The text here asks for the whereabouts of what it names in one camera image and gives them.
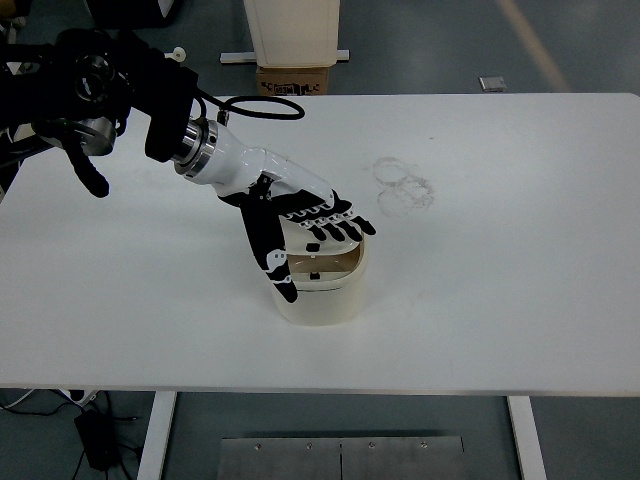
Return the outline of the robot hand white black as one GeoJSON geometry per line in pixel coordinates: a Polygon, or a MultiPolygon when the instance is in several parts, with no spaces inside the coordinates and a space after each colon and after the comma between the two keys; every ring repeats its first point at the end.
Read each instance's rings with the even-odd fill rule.
{"type": "Polygon", "coordinates": [[[289,303],[297,300],[298,292],[288,265],[283,220],[318,241],[360,242],[376,233],[327,181],[269,150],[242,144],[222,125],[213,152],[191,161],[183,175],[212,186],[220,200],[240,210],[259,268],[289,303]]]}

